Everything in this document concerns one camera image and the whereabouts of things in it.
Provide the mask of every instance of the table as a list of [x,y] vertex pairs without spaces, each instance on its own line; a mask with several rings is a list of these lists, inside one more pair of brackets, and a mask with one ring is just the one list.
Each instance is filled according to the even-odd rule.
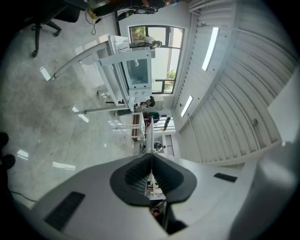
[[145,121],[144,121],[144,116],[142,112],[135,112],[135,113],[130,113],[126,115],[122,115],[121,117],[126,117],[126,116],[134,116],[134,115],[139,115],[139,123],[138,124],[125,124],[125,125],[120,125],[117,127],[112,127],[112,129],[120,129],[120,130],[125,130],[125,129],[139,129],[140,133],[139,135],[132,135],[132,138],[144,138],[145,137]]

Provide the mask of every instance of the window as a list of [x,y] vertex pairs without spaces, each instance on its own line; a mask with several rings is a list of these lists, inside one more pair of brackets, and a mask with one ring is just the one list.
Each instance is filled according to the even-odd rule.
[[153,125],[154,131],[175,130],[173,117],[160,117],[157,123]]
[[184,30],[160,25],[130,27],[130,41],[138,42],[143,37],[153,37],[162,42],[155,50],[152,64],[152,93],[173,93],[180,59]]

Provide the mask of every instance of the ceiling light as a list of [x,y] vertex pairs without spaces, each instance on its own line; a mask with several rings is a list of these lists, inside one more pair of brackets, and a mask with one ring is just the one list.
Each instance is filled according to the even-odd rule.
[[185,104],[183,110],[182,110],[182,113],[181,113],[181,117],[183,118],[184,114],[186,113],[188,107],[190,106],[191,102],[193,101],[193,97],[190,95],[188,97],[188,100],[187,100],[187,103]]
[[210,37],[210,44],[208,46],[207,53],[206,53],[206,56],[205,56],[205,59],[204,59],[203,65],[202,65],[202,69],[204,71],[207,70],[208,64],[210,62],[212,52],[214,51],[214,48],[215,48],[215,45],[216,45],[218,33],[219,33],[219,28],[213,28],[212,29],[212,34],[211,34],[211,37]]

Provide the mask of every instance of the black object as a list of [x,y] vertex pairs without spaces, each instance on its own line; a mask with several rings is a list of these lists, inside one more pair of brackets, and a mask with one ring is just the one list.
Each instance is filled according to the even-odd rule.
[[11,154],[3,156],[2,148],[8,143],[9,137],[7,133],[0,133],[0,167],[5,171],[15,165],[15,157]]
[[116,21],[119,22],[127,17],[130,17],[133,14],[155,14],[158,12],[157,8],[154,7],[139,7],[139,6],[132,6],[128,7],[129,11],[121,13],[120,15],[117,16]]
[[84,11],[88,8],[88,4],[83,0],[44,0],[38,2],[38,7],[31,12],[29,19],[21,24],[19,30],[35,24],[31,30],[35,31],[35,47],[36,49],[32,52],[32,57],[35,58],[38,54],[39,48],[39,34],[42,25],[48,25],[56,29],[57,31],[53,34],[57,37],[60,34],[61,28],[51,20],[53,18],[59,19],[69,23],[75,23],[78,18],[80,11]]
[[143,194],[150,172],[151,154],[147,153],[114,171],[110,185],[113,192],[125,203],[133,206],[150,206],[150,200]]
[[15,165],[15,157],[11,154],[7,154],[0,159],[1,165],[7,170]]
[[144,192],[151,170],[169,204],[187,200],[196,188],[197,179],[189,170],[158,154],[147,153],[113,172],[113,192],[127,204],[150,206]]
[[80,203],[83,201],[85,195],[78,192],[71,192],[46,218],[45,222],[61,231]]
[[214,175],[214,177],[220,178],[220,179],[223,179],[223,180],[226,180],[226,181],[229,181],[229,182],[235,182],[237,180],[237,178],[238,178],[238,177],[234,177],[234,176],[223,174],[223,173],[219,173],[219,172],[216,173]]
[[9,137],[7,133],[0,133],[0,152],[2,152],[2,148],[8,143],[8,140]]

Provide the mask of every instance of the tree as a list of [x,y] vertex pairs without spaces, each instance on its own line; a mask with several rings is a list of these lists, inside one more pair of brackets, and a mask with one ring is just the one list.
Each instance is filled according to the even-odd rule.
[[132,41],[142,40],[143,37],[146,36],[146,28],[145,27],[135,27],[131,29],[131,37]]
[[164,93],[171,93],[173,90],[174,81],[165,81]]
[[174,69],[172,69],[170,72],[167,72],[167,78],[168,79],[175,79],[176,72]]

